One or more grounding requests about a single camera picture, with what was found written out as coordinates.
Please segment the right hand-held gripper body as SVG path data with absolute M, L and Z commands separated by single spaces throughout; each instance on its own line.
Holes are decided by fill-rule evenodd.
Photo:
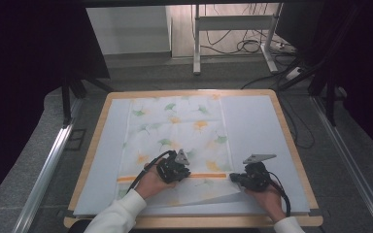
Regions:
M 263 191 L 272 182 L 264 161 L 275 158 L 276 154 L 252 154 L 243 161 L 245 173 L 240 185 L 252 191 Z

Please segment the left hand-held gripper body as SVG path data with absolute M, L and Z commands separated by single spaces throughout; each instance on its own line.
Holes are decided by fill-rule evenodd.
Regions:
M 182 170 L 187 168 L 189 161 L 183 150 L 168 151 L 168 157 L 162 158 L 156 167 L 158 175 L 166 183 L 172 183 L 176 178 L 183 178 Z

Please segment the white leaf print cloth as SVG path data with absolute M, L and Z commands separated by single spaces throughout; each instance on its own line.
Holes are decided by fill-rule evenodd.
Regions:
M 216 96 L 137 98 L 129 102 L 116 196 L 128 191 L 144 165 L 182 150 L 191 175 L 150 199 L 157 207 L 194 205 L 235 194 L 222 104 Z

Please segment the person's left hand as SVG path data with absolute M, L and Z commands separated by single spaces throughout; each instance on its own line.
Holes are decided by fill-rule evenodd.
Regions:
M 143 198 L 148 199 L 159 192 L 175 187 L 175 183 L 166 183 L 158 175 L 156 165 L 153 165 L 149 171 L 141 178 L 135 187 L 135 191 Z

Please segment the person's right hand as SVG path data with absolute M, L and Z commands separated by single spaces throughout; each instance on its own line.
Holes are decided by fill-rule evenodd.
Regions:
M 259 207 L 267 213 L 274 223 L 286 218 L 286 214 L 282 209 L 281 195 L 274 186 L 268 185 L 262 192 L 246 189 L 245 193 L 253 197 Z

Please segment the white table mat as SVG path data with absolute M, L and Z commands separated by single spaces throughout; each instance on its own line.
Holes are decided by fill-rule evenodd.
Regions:
M 243 161 L 252 154 L 276 154 L 275 158 L 265 160 L 267 170 L 277 175 L 282 182 L 292 212 L 309 212 L 310 207 L 289 151 L 288 140 L 269 96 L 189 96 L 219 97 L 233 164 L 231 173 L 242 173 Z M 108 109 L 94 160 L 74 211 L 77 216 L 95 216 L 112 201 L 119 200 L 116 188 L 129 102 L 132 99 L 137 98 L 115 99 Z M 151 206 L 149 199 L 143 213 L 146 216 L 260 213 L 261 209 L 254 200 L 250 199 L 238 184 L 233 184 L 239 188 L 237 193 L 194 205 L 157 207 Z

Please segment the dark floor socket plate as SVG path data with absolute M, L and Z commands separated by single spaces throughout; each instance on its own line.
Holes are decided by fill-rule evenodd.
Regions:
M 80 150 L 85 139 L 85 133 L 85 129 L 74 129 L 70 134 L 65 149 L 71 151 Z

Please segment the white power strip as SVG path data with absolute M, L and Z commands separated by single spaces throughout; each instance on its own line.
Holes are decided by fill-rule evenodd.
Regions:
M 288 81 L 290 81 L 290 80 L 296 78 L 298 75 L 300 75 L 300 74 L 303 73 L 303 72 L 304 72 L 304 69 L 303 69 L 303 68 L 301 68 L 301 67 L 295 67 L 295 68 L 293 68 L 293 69 L 292 69 L 292 70 L 287 74 L 286 79 L 287 79 Z

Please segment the black metal stand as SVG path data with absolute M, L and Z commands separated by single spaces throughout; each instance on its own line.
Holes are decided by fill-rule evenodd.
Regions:
M 70 92 L 73 92 L 76 98 L 83 99 L 86 97 L 86 89 L 84 81 L 87 81 L 107 93 L 114 92 L 115 90 L 100 82 L 99 80 L 90 77 L 89 75 L 79 71 L 69 71 L 63 75 L 61 95 L 62 95 L 62 109 L 63 109 L 63 127 L 66 128 L 72 122 L 72 109 Z
M 341 14 L 341 18 L 338 22 L 327 31 L 326 36 L 328 37 L 329 42 L 327 45 L 323 42 L 319 42 L 320 48 L 322 50 L 325 49 L 322 59 L 314 66 L 309 67 L 306 71 L 293 78 L 291 81 L 279 84 L 277 87 L 278 91 L 284 91 L 293 85 L 314 76 L 308 87 L 308 93 L 313 97 L 317 97 L 324 89 L 326 90 L 326 95 L 324 97 L 324 115 L 326 120 L 332 126 L 336 125 L 334 120 L 336 79 L 332 74 L 335 58 L 367 0 L 343 1 L 347 2 L 348 8 Z

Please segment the white cabinet panel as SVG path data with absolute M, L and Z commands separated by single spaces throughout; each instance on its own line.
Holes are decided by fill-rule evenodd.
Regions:
M 171 18 L 165 6 L 87 8 L 103 54 L 169 52 Z

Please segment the black curtain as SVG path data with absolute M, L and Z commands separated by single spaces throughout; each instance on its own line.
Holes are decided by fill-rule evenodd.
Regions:
M 296 0 L 282 8 L 276 34 L 292 44 L 308 67 L 322 59 L 327 31 L 348 8 L 343 0 Z M 336 55 L 332 74 L 346 91 L 345 108 L 373 140 L 373 0 L 367 0 Z
M 47 94 L 108 71 L 86 8 L 62 0 L 0 0 L 0 184 L 20 156 Z

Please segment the aluminium floor rail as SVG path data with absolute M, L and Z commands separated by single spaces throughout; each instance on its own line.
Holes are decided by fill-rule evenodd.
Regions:
M 361 170 L 358 168 L 356 161 L 353 158 L 350 150 L 348 149 L 345 141 L 340 135 L 336 126 L 333 126 L 327 119 L 324 112 L 324 104 L 319 97 L 311 97 L 311 101 L 318 113 L 320 120 L 322 121 L 323 127 L 329 135 L 334 147 L 340 155 L 343 163 L 346 166 L 350 177 L 356 185 L 363 202 L 365 203 L 370 215 L 373 217 L 373 188 L 369 185 L 367 179 L 363 176 Z
M 51 178 L 57 167 L 61 154 L 63 153 L 67 141 L 71 135 L 82 103 L 82 99 L 76 99 L 73 102 L 71 107 L 71 119 L 59 130 L 41 172 L 31 189 L 31 192 L 11 233 L 28 233 L 45 193 L 50 185 Z

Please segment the white metal desk frame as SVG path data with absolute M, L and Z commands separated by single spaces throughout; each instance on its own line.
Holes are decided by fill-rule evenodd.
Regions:
M 278 68 L 270 53 L 270 46 L 282 6 L 283 4 L 279 3 L 272 15 L 201 17 L 199 15 L 199 6 L 196 5 L 193 20 L 193 74 L 199 75 L 201 73 L 200 32 L 222 30 L 266 30 L 268 34 L 265 41 L 260 44 L 260 48 L 270 72 L 276 74 Z

